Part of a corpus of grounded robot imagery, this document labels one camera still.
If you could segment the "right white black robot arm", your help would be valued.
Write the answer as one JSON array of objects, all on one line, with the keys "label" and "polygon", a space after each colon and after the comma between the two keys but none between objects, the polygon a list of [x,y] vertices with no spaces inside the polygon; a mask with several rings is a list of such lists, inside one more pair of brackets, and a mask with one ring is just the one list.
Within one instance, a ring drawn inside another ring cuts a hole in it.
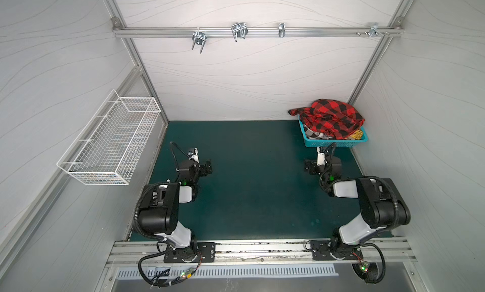
[{"label": "right white black robot arm", "polygon": [[342,178],[336,147],[336,143],[318,147],[316,160],[304,160],[304,171],[318,177],[321,190],[328,196],[358,200],[359,214],[338,227],[328,245],[318,247],[343,260],[379,234],[408,225],[411,215],[392,179],[371,175]]}]

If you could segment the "red black plaid shirt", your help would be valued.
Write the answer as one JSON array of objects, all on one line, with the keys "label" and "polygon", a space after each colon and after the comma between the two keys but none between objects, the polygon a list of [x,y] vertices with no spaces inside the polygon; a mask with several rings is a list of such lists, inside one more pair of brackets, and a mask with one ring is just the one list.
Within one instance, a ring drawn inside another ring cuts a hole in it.
[{"label": "red black plaid shirt", "polygon": [[319,99],[310,107],[290,109],[303,125],[315,132],[322,132],[329,139],[347,139],[364,125],[365,118],[352,105],[338,100]]}]

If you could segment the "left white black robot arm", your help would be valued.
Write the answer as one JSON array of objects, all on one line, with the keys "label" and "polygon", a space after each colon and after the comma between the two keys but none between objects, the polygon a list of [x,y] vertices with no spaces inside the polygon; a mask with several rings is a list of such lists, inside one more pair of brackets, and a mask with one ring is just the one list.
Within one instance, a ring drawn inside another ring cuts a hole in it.
[{"label": "left white black robot arm", "polygon": [[141,236],[156,240],[173,250],[197,251],[194,233],[179,221],[181,204],[196,200],[199,180],[212,174],[210,161],[201,163],[198,148],[183,151],[185,159],[179,161],[175,150],[181,148],[170,143],[176,167],[176,179],[146,185],[139,197],[133,215],[134,230]]}]

